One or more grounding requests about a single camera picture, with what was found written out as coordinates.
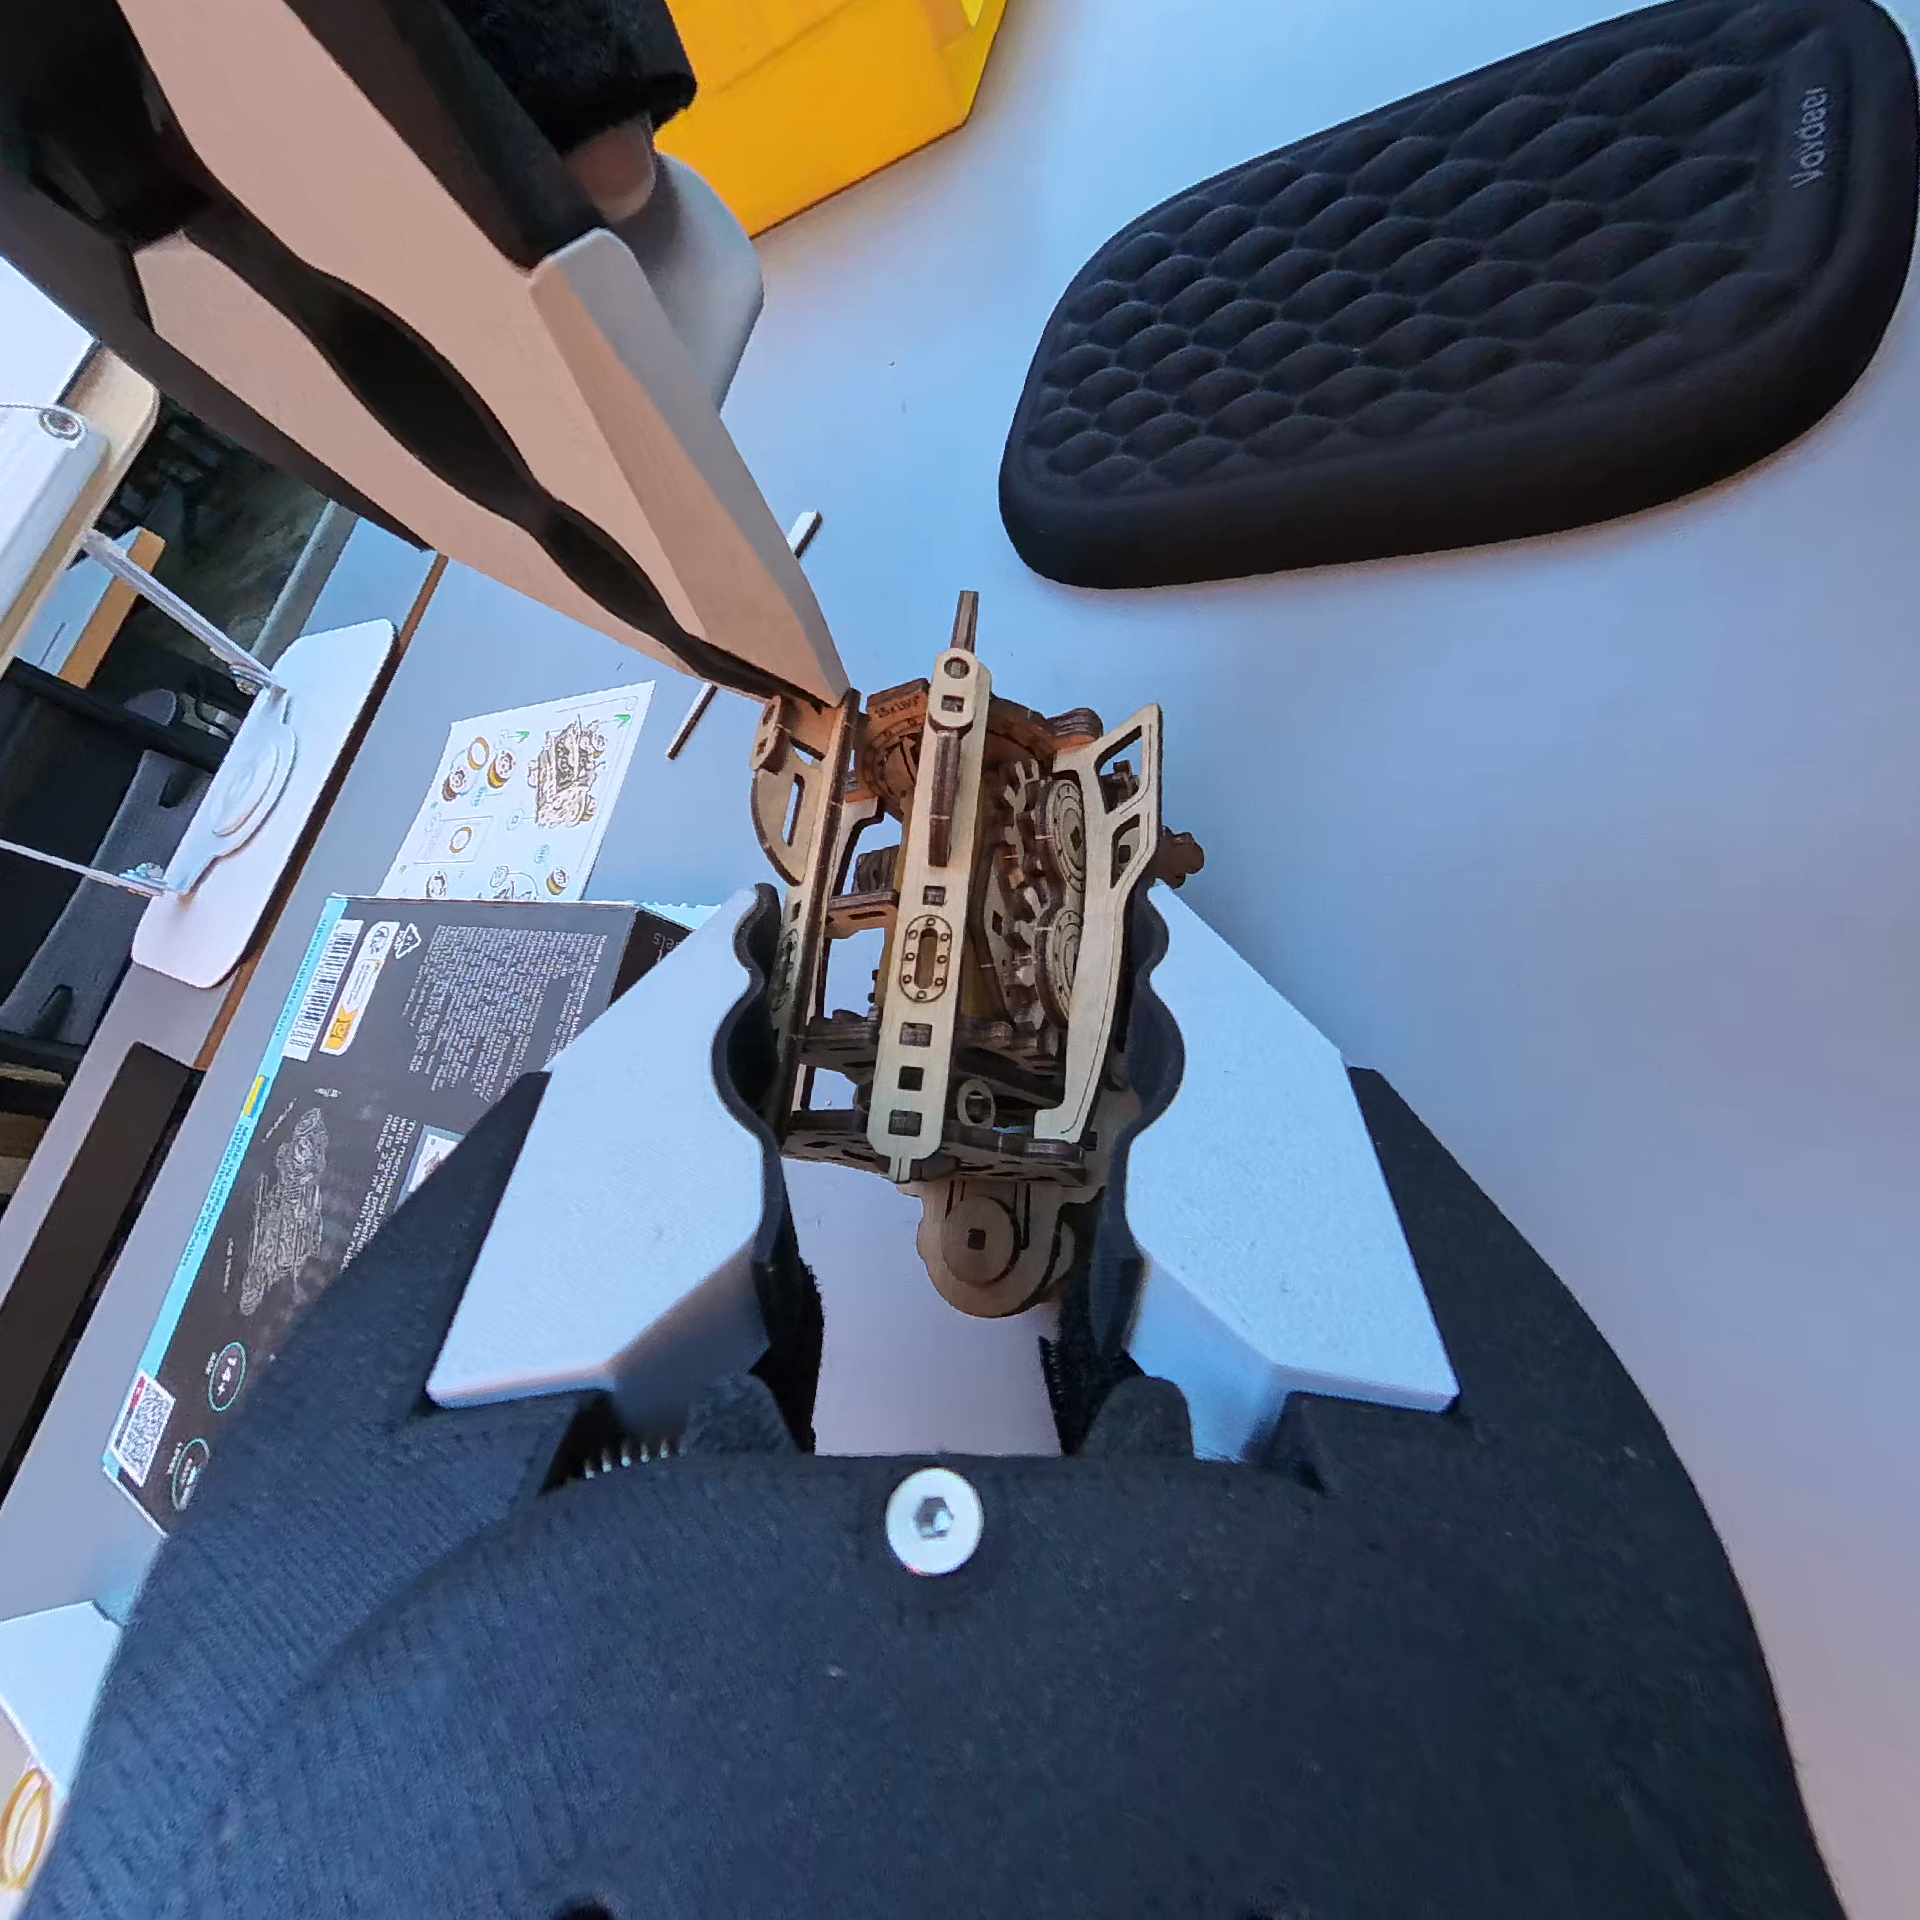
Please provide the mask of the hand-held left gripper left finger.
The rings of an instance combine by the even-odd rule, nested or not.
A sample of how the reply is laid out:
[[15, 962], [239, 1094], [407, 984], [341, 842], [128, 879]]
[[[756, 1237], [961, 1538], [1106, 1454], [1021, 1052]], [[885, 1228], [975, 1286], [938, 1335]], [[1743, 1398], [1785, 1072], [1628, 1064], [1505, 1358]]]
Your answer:
[[812, 1450], [823, 1304], [758, 1110], [776, 932], [773, 887], [732, 895], [545, 1068], [433, 1404], [604, 1390], [624, 1427], [662, 1436], [751, 1372]]

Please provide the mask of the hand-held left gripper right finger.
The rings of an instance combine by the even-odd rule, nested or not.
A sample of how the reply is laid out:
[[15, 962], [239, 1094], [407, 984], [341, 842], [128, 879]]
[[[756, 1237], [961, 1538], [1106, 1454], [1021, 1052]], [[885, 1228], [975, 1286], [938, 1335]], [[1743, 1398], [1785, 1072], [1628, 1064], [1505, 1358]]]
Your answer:
[[1126, 1119], [1049, 1344], [1072, 1454], [1116, 1383], [1181, 1387], [1200, 1455], [1257, 1455], [1289, 1394], [1456, 1396], [1337, 1050], [1173, 891], [1134, 900]]

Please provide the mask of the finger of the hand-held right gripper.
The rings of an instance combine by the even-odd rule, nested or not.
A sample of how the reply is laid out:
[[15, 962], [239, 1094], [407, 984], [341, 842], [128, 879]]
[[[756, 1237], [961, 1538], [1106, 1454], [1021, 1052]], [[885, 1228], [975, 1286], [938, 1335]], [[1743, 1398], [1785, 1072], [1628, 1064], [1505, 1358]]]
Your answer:
[[450, 557], [829, 706], [825, 616], [624, 239], [442, 4], [121, 4], [201, 205], [154, 333]]
[[783, 538], [720, 420], [761, 309], [724, 207], [204, 207], [133, 248], [157, 341], [401, 532], [751, 698]]

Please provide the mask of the wooden mechanical model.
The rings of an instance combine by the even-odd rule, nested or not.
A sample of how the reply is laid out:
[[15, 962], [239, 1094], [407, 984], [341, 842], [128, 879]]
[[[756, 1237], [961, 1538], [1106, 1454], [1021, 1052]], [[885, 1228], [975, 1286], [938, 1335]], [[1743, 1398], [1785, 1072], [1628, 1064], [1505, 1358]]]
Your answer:
[[791, 1158], [917, 1194], [959, 1312], [1023, 1312], [1086, 1258], [1137, 1110], [1130, 904], [1204, 863], [1164, 824], [1160, 775], [1153, 704], [1106, 730], [996, 695], [975, 592], [928, 679], [761, 714], [751, 811], [786, 885], [765, 1117]]

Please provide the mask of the dark model kit box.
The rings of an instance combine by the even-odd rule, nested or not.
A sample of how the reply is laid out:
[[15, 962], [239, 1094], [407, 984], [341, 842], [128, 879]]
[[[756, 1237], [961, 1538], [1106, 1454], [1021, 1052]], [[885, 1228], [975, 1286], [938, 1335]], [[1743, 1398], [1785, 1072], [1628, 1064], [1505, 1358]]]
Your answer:
[[703, 914], [326, 900], [104, 1445], [150, 1525], [173, 1527], [300, 1310]]

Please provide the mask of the person's right hand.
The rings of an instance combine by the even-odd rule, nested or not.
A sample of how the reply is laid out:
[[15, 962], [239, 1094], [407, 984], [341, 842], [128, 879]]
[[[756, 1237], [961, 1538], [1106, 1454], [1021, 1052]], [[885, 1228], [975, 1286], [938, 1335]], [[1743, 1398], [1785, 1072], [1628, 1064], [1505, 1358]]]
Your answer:
[[656, 133], [696, 94], [666, 3], [450, 3], [448, 11], [604, 224], [641, 215], [656, 192]]

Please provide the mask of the illustrated instruction sheet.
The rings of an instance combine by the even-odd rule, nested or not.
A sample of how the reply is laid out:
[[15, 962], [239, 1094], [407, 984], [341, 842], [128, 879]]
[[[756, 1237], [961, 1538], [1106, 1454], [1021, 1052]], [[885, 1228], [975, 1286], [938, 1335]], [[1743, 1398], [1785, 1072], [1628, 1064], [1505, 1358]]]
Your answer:
[[455, 723], [376, 894], [583, 900], [652, 695], [639, 682]]

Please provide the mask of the yellow plastic bin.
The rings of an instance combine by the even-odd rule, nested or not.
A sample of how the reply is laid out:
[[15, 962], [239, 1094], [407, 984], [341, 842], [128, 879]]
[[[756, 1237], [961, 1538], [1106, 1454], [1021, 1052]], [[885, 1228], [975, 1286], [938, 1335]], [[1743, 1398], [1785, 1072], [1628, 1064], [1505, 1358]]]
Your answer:
[[696, 98], [661, 148], [761, 232], [959, 128], [1002, 3], [674, 3]]

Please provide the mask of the document holder stand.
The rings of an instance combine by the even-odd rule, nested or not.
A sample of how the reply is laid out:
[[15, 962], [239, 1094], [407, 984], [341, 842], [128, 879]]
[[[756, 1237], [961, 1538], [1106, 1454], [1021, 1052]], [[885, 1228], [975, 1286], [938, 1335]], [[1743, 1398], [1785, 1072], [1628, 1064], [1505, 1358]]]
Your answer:
[[36, 402], [7, 402], [1, 415], [4, 588], [23, 588], [31, 559], [64, 559], [77, 546], [254, 691], [250, 709], [162, 871], [103, 871], [14, 842], [4, 842], [1, 851], [141, 895], [146, 911], [133, 940], [133, 959], [209, 990], [250, 943], [393, 655], [393, 624], [373, 619], [304, 635], [277, 662], [261, 662], [116, 542], [80, 525], [82, 490], [104, 475], [106, 440], [95, 424], [71, 408]]

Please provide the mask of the black quilted wrist rest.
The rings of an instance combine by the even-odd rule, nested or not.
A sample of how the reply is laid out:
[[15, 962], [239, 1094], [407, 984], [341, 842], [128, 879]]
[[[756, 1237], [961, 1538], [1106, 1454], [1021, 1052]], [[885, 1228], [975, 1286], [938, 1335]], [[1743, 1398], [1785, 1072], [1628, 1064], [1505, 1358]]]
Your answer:
[[1001, 519], [1038, 574], [1112, 589], [1656, 507], [1848, 394], [1913, 228], [1881, 7], [1616, 16], [1120, 228], [1041, 332]]

